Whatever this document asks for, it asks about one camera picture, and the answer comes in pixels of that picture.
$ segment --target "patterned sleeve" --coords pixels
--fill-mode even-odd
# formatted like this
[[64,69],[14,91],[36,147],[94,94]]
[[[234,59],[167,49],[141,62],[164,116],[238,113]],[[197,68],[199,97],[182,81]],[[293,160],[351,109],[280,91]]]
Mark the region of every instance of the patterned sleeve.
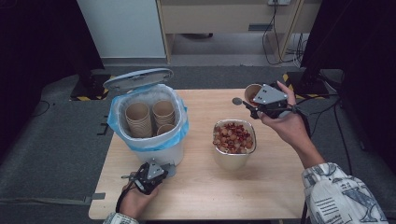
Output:
[[127,217],[120,213],[110,213],[103,224],[139,224],[136,220],[131,217]]
[[302,174],[305,201],[313,224],[388,223],[374,195],[358,178],[335,163],[323,163]]

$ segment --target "power outlet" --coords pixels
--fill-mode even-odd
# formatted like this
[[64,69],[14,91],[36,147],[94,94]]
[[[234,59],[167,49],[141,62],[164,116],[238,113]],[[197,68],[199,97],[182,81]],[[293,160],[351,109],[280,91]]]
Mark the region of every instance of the power outlet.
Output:
[[288,6],[291,0],[268,0],[268,5],[274,6],[275,2],[278,6]]

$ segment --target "wall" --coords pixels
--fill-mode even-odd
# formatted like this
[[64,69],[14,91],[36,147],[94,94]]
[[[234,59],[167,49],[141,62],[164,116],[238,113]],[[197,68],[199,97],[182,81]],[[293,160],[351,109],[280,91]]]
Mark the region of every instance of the wall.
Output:
[[165,58],[155,0],[78,0],[101,58]]

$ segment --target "hand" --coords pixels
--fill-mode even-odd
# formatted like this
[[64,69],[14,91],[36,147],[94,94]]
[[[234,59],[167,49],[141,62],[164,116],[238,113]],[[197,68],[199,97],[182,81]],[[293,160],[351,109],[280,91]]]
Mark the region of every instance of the hand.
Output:
[[[288,95],[288,104],[296,105],[294,92],[280,82],[277,85]],[[305,168],[325,162],[309,138],[300,115],[289,113],[283,118],[271,119],[262,113],[259,117],[263,124],[274,129],[283,141],[296,150]]]
[[[130,183],[125,185],[122,190],[126,189],[129,184]],[[150,195],[140,192],[134,184],[132,185],[132,188],[133,189],[128,191],[121,202],[120,213],[127,217],[138,219],[151,200],[157,196],[160,186],[155,188]]]

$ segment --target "bin lid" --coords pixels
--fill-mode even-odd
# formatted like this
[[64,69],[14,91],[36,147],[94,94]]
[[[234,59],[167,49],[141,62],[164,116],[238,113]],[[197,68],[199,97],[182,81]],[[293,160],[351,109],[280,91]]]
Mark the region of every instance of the bin lid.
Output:
[[173,71],[167,68],[140,70],[111,78],[103,84],[103,87],[110,91],[129,91],[167,81],[173,75]]

